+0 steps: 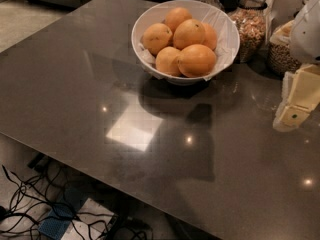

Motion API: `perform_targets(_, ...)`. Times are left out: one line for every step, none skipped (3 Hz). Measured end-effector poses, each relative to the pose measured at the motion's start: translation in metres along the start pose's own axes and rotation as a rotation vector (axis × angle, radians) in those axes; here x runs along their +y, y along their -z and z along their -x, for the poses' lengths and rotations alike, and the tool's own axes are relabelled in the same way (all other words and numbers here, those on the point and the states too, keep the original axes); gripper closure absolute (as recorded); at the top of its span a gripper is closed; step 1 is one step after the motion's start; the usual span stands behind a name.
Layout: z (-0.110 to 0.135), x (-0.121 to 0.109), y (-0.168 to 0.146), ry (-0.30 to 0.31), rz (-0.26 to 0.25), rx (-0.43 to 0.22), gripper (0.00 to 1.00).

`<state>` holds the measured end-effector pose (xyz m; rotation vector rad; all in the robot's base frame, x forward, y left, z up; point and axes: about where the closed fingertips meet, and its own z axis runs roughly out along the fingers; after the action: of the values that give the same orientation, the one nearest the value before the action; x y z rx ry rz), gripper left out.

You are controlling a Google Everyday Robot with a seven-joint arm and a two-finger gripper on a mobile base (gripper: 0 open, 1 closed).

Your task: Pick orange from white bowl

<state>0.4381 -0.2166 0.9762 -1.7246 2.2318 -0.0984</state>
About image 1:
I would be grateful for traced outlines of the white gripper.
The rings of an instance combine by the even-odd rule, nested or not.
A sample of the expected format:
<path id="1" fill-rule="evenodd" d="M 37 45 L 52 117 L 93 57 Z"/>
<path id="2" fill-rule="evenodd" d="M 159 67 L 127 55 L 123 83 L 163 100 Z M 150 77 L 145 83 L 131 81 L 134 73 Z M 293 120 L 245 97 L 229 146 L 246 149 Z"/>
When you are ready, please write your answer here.
<path id="1" fill-rule="evenodd" d="M 286 72 L 282 101 L 273 128 L 289 132 L 300 127 L 320 104 L 320 0 L 309 0 L 296 15 L 290 32 L 290 54 L 303 64 Z"/>

